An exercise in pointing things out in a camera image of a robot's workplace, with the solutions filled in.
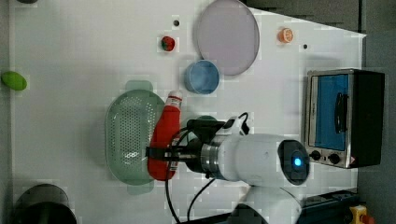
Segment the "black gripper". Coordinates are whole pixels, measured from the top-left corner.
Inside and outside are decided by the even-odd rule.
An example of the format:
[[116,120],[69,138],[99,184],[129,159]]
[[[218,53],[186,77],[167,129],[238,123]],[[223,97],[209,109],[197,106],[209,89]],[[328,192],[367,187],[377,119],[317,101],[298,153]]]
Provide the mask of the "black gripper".
[[191,171],[202,173],[204,171],[201,163],[202,146],[203,143],[198,138],[194,138],[186,146],[172,145],[169,148],[147,147],[146,156],[158,161],[184,162]]

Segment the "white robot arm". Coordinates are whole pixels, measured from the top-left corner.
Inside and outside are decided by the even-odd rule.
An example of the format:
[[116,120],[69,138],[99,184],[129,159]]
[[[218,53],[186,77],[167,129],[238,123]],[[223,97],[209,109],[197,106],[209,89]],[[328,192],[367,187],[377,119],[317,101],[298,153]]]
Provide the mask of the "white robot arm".
[[249,185],[246,196],[227,218],[228,224],[297,224],[303,197],[293,192],[309,176],[304,146],[283,136],[256,133],[198,138],[185,146],[149,147],[159,161],[181,161],[195,173]]

